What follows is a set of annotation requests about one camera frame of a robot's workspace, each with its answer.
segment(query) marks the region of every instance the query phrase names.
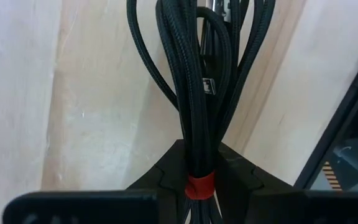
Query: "wooden wall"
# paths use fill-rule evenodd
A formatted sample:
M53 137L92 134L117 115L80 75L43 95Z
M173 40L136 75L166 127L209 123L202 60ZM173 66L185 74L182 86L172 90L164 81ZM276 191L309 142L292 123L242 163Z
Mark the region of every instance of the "wooden wall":
M172 83L154 4L140 28ZM277 0L224 142L294 183L357 70L358 1ZM0 216L32 190L122 189L178 138L125 1L0 0Z

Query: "black frame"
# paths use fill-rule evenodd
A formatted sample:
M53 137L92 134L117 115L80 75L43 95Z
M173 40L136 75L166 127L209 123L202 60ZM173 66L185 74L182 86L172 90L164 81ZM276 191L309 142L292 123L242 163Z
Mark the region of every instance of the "black frame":
M336 144L346 135L347 128L358 110L358 73L334 113L308 162L296 180L294 187L310 189L324 162L331 155Z
M5 208L3 223L184 223L191 203L184 145L177 140L127 190L26 194ZM358 223L358 192L295 189L224 144L216 163L216 223ZM208 200L216 210L204 212L218 216Z

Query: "black object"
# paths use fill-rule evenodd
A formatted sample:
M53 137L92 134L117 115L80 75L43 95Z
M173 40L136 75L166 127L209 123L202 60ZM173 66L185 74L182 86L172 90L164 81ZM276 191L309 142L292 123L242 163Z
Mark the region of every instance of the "black object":
M343 149L351 151L338 154ZM358 74L294 186L309 189L326 161L344 190L358 183Z
M250 34L246 49L241 53L240 33L249 1L208 0L207 3L209 8L197 6L194 0L156 2L155 17L175 86L173 92L145 46L138 23L137 0L127 0L128 25L139 55L180 115L189 174L181 220L191 211L191 224L223 222L212 197L218 148L265 39L275 7L275 0L254 1ZM197 18L202 18L204 24L201 44ZM200 184L203 180L209 184Z
M184 158L177 140L127 190L21 196L6 207L3 224L183 223ZM216 195L225 224L358 223L358 193L299 191L224 144L218 158Z

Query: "light wood panel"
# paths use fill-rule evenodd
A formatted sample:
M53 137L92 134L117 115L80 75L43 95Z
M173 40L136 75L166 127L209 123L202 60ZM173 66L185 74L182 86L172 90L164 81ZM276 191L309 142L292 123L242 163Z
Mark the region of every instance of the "light wood panel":
M59 18L59 0L0 0L0 222L40 188Z
M244 155L294 184L357 71L358 1L307 1Z
M154 5L140 28L172 83ZM278 0L224 142L292 184L357 70L358 1ZM0 0L0 212L32 190L124 188L178 138L125 1Z

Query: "orange stripe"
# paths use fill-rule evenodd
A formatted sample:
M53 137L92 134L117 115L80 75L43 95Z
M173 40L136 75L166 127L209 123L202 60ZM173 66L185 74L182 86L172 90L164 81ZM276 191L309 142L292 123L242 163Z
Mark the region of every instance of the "orange stripe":
M327 171L327 170L323 170L324 171L324 173L327 175L327 174L331 174L331 175L335 175L334 174L334 171Z
M327 179L329 180L336 180L336 176L335 175L326 175Z

